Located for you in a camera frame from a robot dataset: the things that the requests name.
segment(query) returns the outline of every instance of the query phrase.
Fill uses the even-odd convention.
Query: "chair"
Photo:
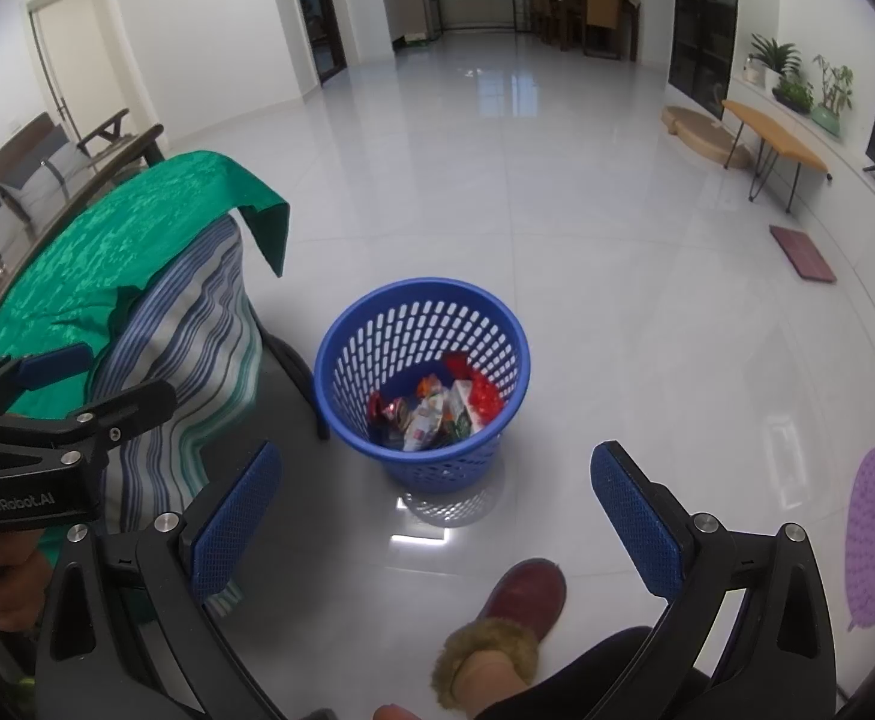
[[[587,52],[587,30],[590,26],[610,29],[613,37],[613,51],[618,61],[623,58],[621,51],[621,0],[584,0],[580,26],[580,46],[585,56]]]
[[[530,29],[545,43],[551,43],[557,33],[557,17],[551,0],[530,0]]]

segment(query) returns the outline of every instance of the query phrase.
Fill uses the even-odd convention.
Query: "white plant pot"
[[[781,76],[780,73],[777,73],[776,71],[767,68],[763,72],[763,88],[765,88],[768,93],[773,92],[777,88],[777,85],[781,82],[782,77],[783,76]]]
[[[754,86],[763,86],[763,65],[744,68],[743,79]]]

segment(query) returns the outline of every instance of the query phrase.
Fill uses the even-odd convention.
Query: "fur trim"
[[[514,664],[517,676],[530,685],[537,674],[537,647],[533,632],[511,620],[484,617],[468,623],[447,637],[444,651],[434,664],[431,687],[437,702],[444,709],[460,709],[450,693],[453,679],[466,659],[483,650],[503,652]]]

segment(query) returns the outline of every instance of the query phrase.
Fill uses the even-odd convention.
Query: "metal screw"
[[[76,543],[81,541],[84,536],[87,536],[87,525],[83,523],[79,525],[71,525],[71,530],[68,531],[68,541]]]
[[[784,535],[791,541],[803,541],[807,538],[807,531],[805,531],[800,525],[789,522],[784,525]]]
[[[693,527],[701,533],[715,533],[720,527],[720,520],[714,514],[698,514],[693,519]]]
[[[177,517],[177,514],[174,512],[165,512],[165,514],[157,515],[157,519],[154,520],[154,527],[161,533],[167,533],[174,530],[180,521],[181,518]]]

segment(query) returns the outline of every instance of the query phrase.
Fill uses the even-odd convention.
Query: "potted plant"
[[[813,61],[820,66],[824,76],[824,100],[813,109],[810,117],[835,138],[839,138],[840,112],[845,105],[853,111],[853,103],[851,103],[853,70],[847,65],[835,67],[819,53],[813,57]]]
[[[776,40],[767,40],[762,35],[753,35],[755,57],[767,66],[763,83],[770,92],[780,83],[781,76],[796,76],[800,70],[800,52],[794,43],[779,45]]]
[[[780,84],[774,87],[774,97],[781,105],[786,105],[790,110],[807,116],[813,109],[813,84],[802,81],[797,76],[782,79]]]

